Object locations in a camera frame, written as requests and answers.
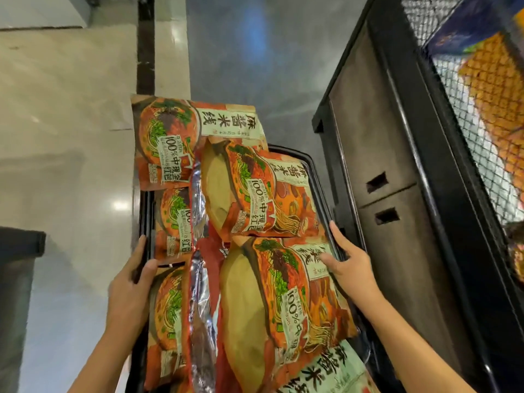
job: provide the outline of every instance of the finger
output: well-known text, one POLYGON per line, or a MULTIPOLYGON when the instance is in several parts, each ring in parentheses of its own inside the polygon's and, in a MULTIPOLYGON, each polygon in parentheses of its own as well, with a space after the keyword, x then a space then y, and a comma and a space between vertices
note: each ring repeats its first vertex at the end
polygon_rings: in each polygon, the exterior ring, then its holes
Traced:
POLYGON ((335 222, 331 221, 329 223, 329 227, 331 228, 331 233, 333 233, 333 237, 335 238, 335 241, 337 244, 342 248, 344 251, 346 251, 347 255, 351 255, 357 246, 353 244, 351 241, 349 241, 344 235, 338 230, 337 225, 335 222))
POLYGON ((333 273, 334 275, 341 274, 340 262, 333 258, 331 254, 328 254, 327 252, 320 254, 320 260, 324 262, 324 264, 331 271, 331 273, 333 273))
POLYGON ((122 272, 127 276, 131 276, 131 273, 138 268, 142 260, 142 254, 144 253, 144 248, 146 247, 147 237, 142 234, 138 239, 135 250, 129 257, 129 260, 124 265, 122 272))
POLYGON ((146 294, 149 292, 149 289, 151 288, 153 279, 157 274, 157 269, 158 261, 156 259, 149 259, 144 265, 144 268, 142 269, 140 280, 138 281, 138 286, 142 290, 144 290, 146 294))

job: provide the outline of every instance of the polished floor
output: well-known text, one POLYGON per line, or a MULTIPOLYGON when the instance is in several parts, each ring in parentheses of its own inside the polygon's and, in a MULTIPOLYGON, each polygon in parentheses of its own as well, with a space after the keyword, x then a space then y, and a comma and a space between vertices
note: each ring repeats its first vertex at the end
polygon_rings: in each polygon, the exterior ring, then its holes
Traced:
MULTIPOLYGON (((155 0, 156 94, 255 105, 330 194, 311 117, 364 2, 155 0)), ((25 284, 1 322, 16 332, 2 392, 66 391, 103 331, 132 240, 137 21, 137 0, 102 0, 88 29, 0 32, 0 226, 48 234, 32 280, 31 264, 0 269, 25 284)))

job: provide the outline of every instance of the blue package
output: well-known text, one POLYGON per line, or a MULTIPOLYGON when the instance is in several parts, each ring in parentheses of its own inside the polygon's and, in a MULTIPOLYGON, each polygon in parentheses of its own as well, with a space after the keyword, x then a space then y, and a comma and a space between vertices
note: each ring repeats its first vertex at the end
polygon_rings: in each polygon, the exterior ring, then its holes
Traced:
MULTIPOLYGON (((524 0, 503 0, 511 16, 524 8, 524 0)), ((501 30, 489 0, 462 0, 427 42, 430 55, 464 55, 501 30)))

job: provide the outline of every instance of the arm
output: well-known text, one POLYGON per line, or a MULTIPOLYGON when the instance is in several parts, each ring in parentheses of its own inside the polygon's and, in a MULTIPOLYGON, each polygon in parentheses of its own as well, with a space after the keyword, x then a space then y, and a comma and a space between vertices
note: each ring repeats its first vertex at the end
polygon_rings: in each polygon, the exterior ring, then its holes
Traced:
POLYGON ((146 236, 142 236, 124 268, 109 285, 105 332, 68 393, 114 392, 124 362, 147 320, 148 295, 158 262, 144 266, 137 284, 133 271, 140 264, 146 236))
POLYGON ((339 262, 329 254, 322 254, 322 261, 373 325, 406 392, 474 393, 384 298, 367 253, 346 239, 334 222, 331 221, 330 227, 349 259, 339 262))

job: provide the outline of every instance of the hand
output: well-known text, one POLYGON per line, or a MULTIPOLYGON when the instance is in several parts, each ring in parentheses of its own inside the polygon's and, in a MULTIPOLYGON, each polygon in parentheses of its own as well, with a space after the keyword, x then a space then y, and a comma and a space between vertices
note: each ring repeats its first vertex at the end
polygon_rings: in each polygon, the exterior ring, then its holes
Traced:
POLYGON ((377 301, 383 299, 373 275, 370 257, 345 238, 333 221, 329 225, 335 241, 349 258, 345 262, 340 262, 330 254, 324 253, 320 255, 320 259, 333 273, 340 287, 355 305, 366 313, 370 306, 374 306, 377 301))
POLYGON ((146 236, 140 237, 133 254, 109 285, 105 334, 125 345, 128 352, 146 323, 149 289, 158 268, 156 259, 148 260, 142 269, 140 280, 137 284, 133 283, 133 272, 140 265, 146 241, 146 236))

